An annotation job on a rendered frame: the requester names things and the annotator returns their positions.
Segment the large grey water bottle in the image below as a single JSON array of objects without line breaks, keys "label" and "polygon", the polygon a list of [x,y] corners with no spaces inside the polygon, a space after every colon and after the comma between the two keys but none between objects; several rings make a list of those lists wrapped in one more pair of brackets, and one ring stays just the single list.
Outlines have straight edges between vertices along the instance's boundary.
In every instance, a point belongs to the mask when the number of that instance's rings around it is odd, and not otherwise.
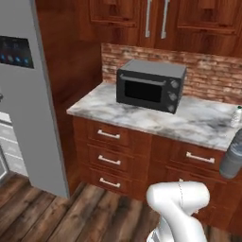
[{"label": "large grey water bottle", "polygon": [[235,178],[242,169],[242,128],[237,131],[219,165],[219,173],[226,179]]}]

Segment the small clear water bottle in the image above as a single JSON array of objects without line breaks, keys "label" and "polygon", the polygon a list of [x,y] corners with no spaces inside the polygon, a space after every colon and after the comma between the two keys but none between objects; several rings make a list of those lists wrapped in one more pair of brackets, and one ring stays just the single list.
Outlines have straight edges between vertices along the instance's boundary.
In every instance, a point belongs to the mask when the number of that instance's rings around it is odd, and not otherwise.
[{"label": "small clear water bottle", "polygon": [[242,106],[237,106],[233,112],[233,116],[232,116],[232,120],[231,120],[232,128],[237,128],[239,126],[241,116],[242,116]]}]

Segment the wooden cupboard door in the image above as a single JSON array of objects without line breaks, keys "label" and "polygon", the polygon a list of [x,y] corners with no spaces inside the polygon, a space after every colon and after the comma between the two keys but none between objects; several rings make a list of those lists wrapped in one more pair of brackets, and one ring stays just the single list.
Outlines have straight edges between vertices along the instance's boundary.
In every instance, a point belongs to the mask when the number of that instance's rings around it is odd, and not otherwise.
[{"label": "wooden cupboard door", "polygon": [[79,38],[83,41],[149,46],[145,37],[147,0],[76,0]]},{"label": "wooden cupboard door", "polygon": [[157,13],[156,48],[242,58],[242,0],[170,0],[163,40],[164,0]]}]

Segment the grey freezer door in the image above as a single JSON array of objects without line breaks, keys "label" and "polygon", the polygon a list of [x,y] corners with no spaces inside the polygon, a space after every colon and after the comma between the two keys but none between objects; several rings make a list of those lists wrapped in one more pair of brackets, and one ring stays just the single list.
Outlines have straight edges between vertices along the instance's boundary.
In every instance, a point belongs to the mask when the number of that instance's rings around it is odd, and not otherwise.
[{"label": "grey freezer door", "polygon": [[0,0],[0,91],[31,184],[68,198],[35,0]]}]

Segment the black toaster oven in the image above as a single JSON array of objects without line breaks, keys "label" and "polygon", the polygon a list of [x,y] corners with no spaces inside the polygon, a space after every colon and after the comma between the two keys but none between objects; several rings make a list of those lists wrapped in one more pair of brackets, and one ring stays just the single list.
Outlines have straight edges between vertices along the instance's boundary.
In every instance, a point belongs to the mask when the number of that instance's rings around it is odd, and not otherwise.
[{"label": "black toaster oven", "polygon": [[186,72],[185,65],[129,60],[116,72],[116,101],[175,114]]}]

